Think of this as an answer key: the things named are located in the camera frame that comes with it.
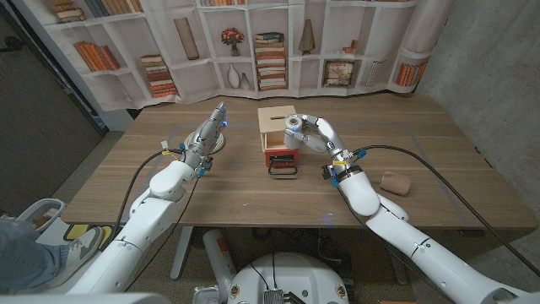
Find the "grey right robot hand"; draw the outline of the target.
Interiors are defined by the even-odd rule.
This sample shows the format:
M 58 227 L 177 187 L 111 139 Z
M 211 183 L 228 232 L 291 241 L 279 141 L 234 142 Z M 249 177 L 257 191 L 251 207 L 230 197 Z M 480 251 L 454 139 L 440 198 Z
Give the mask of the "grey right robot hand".
M 304 144 L 316 153 L 328 153 L 337 171 L 354 165 L 352 154 L 345 148 L 333 126 L 322 117 L 289 114 L 285 121 L 283 143 L 287 149 L 298 149 Z

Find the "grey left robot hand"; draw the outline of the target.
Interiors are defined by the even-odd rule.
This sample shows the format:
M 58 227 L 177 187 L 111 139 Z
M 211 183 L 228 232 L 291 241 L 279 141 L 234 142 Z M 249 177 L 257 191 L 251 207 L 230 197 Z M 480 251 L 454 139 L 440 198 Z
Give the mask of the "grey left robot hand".
M 215 148 L 226 119 L 225 103 L 220 102 L 213 110 L 208 120 L 201 123 L 187 145 L 184 162 L 191 168 L 197 169 L 206 156 Z

